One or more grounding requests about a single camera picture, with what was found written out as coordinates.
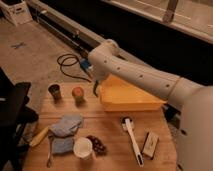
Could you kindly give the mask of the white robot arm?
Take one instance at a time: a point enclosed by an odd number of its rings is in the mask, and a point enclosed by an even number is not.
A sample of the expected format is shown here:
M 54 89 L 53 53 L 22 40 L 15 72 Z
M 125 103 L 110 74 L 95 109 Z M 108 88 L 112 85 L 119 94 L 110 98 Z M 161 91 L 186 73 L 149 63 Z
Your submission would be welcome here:
M 89 52 L 94 77 L 102 81 L 114 74 L 179 110 L 179 171 L 213 171 L 213 86 L 122 60 L 119 51 L 118 44 L 107 39 Z

